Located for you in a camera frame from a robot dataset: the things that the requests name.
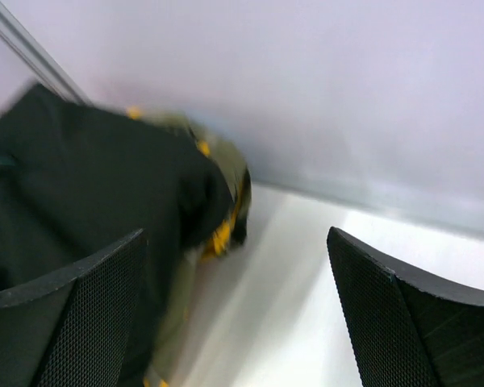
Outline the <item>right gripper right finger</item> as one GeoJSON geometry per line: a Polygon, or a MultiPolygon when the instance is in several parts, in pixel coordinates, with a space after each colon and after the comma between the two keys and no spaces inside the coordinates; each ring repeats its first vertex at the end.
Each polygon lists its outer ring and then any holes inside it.
{"type": "Polygon", "coordinates": [[[364,386],[484,386],[484,290],[337,227],[327,249],[364,386]]]}

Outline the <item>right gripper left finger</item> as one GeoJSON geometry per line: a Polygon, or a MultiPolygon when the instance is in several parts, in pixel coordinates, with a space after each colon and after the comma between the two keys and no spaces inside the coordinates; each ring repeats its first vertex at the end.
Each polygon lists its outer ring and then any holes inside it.
{"type": "Polygon", "coordinates": [[[144,231],[0,291],[0,386],[115,386],[136,314],[144,231]]]}

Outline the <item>black trousers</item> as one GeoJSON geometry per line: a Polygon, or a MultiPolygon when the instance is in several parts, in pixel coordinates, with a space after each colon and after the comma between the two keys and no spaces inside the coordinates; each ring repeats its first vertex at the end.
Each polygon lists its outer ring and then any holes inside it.
{"type": "Polygon", "coordinates": [[[143,229],[148,264],[119,377],[140,386],[186,248],[222,217],[216,167],[187,138],[32,86],[0,116],[0,291],[143,229]]]}

